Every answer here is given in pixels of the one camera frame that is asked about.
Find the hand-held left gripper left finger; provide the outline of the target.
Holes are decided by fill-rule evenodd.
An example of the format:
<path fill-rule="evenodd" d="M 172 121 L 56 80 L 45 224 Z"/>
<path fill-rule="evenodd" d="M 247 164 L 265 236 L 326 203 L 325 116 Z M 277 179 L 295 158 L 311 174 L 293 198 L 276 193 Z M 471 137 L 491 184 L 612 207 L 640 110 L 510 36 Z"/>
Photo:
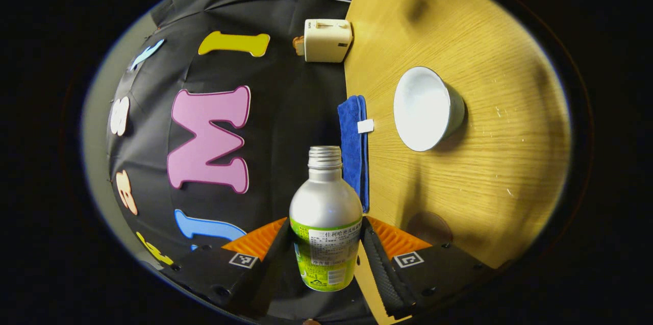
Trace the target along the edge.
<path fill-rule="evenodd" d="M 288 217 L 222 245 L 200 246 L 156 274 L 202 306 L 243 322 L 263 318 L 291 240 Z"/>

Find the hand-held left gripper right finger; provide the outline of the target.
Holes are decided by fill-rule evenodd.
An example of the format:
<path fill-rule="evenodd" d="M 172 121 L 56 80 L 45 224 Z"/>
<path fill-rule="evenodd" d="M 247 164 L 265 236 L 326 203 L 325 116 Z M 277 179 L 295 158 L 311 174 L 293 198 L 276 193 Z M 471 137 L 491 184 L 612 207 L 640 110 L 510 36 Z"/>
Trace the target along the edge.
<path fill-rule="evenodd" d="M 406 230 L 365 215 L 361 243 L 383 308 L 396 320 L 452 306 L 503 272 L 456 246 L 438 215 L 415 215 Z"/>

